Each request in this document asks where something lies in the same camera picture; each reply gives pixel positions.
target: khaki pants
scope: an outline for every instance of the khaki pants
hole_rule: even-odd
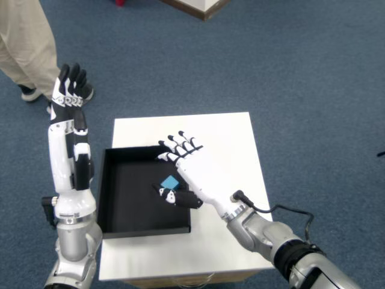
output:
[[[0,69],[51,99],[59,74],[54,36],[39,0],[0,0]]]

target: black band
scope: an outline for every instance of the black band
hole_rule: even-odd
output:
[[[289,280],[292,266],[310,253],[323,254],[320,248],[302,240],[288,241],[278,249],[274,256],[274,266],[286,280]]]

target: black tray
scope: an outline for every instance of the black tray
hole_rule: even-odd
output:
[[[97,222],[103,238],[188,233],[189,209],[166,203],[152,188],[172,175],[187,189],[172,163],[155,160],[164,147],[106,149],[99,186]]]

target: silver metal arm segment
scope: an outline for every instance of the silver metal arm segment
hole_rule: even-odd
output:
[[[315,245],[305,243],[292,229],[270,222],[252,208],[227,223],[227,228],[247,250],[272,262],[296,289],[360,289]]]

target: robot finger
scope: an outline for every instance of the robot finger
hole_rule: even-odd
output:
[[[78,77],[76,78],[75,94],[77,96],[82,96],[82,89],[87,83],[86,76],[87,76],[87,72],[84,69],[82,69],[78,74]]]
[[[158,142],[161,146],[166,146],[168,147],[169,149],[171,149],[172,152],[175,153],[175,148],[176,146],[178,145],[175,141],[171,141],[171,140],[160,140]]]
[[[190,143],[181,135],[169,135],[168,139],[175,141],[179,146],[181,146],[187,152],[193,152],[195,149]]]
[[[180,167],[183,162],[185,162],[184,158],[175,155],[172,152],[164,152],[163,154],[158,155],[156,158],[164,161],[172,161],[176,167]]]
[[[158,155],[157,159],[164,161],[172,161],[173,163],[175,163],[178,159],[180,159],[180,157],[171,152],[164,152],[163,154]]]
[[[79,71],[80,71],[80,66],[78,63],[75,63],[72,66],[70,73],[69,73],[70,84],[68,86],[68,92],[71,95],[73,95],[75,92],[75,82],[76,82],[76,78],[78,77]]]
[[[152,187],[166,202],[174,206],[197,209],[203,204],[192,191],[170,190],[158,184],[152,184]]]
[[[195,137],[191,137],[189,136],[188,134],[186,134],[184,131],[179,131],[179,135],[184,137],[188,143],[194,147],[194,150],[197,151],[199,149],[201,149],[203,146],[199,143],[199,141],[197,141],[197,139]]]
[[[70,67],[67,64],[64,64],[58,76],[58,79],[60,81],[59,92],[62,95],[66,95],[66,80],[68,78],[69,72],[70,72]]]

